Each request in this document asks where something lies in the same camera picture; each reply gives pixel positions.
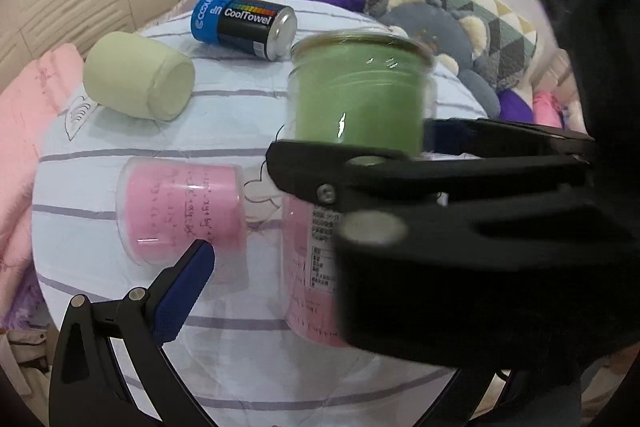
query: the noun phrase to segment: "metal bolt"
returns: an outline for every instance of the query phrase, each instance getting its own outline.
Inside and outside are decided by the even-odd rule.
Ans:
[[[146,295],[146,290],[144,288],[133,288],[129,292],[129,299],[132,301],[140,301]]]
[[[318,190],[316,190],[316,195],[318,196],[318,200],[324,204],[334,204],[335,203],[335,188],[333,185],[329,185],[325,183],[324,185],[320,185]]]
[[[359,210],[344,216],[338,233],[354,243],[369,247],[389,247],[400,243],[409,227],[398,216],[379,210]]]
[[[384,162],[386,162],[386,158],[383,158],[382,156],[356,156],[355,158],[351,158],[347,163],[351,165],[370,167]]]
[[[80,306],[82,306],[84,304],[84,301],[86,299],[84,298],[84,295],[76,295],[75,297],[73,297],[71,299],[71,305],[74,308],[79,308]]]

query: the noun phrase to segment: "pink cushion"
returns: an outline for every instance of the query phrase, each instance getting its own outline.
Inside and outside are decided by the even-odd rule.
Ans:
[[[533,121],[538,125],[562,128],[558,100],[550,92],[539,92],[533,97]]]

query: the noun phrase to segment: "blue gripper pad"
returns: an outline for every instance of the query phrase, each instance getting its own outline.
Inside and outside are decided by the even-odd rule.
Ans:
[[[214,264],[213,247],[206,241],[196,241],[174,267],[163,270],[151,285],[149,290],[152,296],[147,301],[147,305],[153,307],[149,310],[152,313],[151,335],[158,346],[176,339],[213,273]],[[162,291],[162,283],[169,277],[171,279],[175,277],[174,282],[164,292],[159,302],[153,305],[154,290],[157,288],[158,291]]]

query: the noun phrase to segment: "rainbow label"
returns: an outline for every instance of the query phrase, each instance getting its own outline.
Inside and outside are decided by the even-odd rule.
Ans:
[[[222,13],[222,6],[216,6],[212,9],[212,11],[214,10],[215,13],[213,15],[220,15]],[[242,19],[243,21],[269,25],[276,16],[276,12],[260,6],[251,6],[249,4],[233,2],[225,7],[225,15],[227,17]]]

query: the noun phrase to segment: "gray plush toy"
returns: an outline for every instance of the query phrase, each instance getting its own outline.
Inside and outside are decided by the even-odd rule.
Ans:
[[[446,11],[440,0],[388,0],[379,20],[426,44],[471,91],[489,118],[500,115],[495,91],[479,74],[489,49],[489,29],[482,19],[473,12]]]

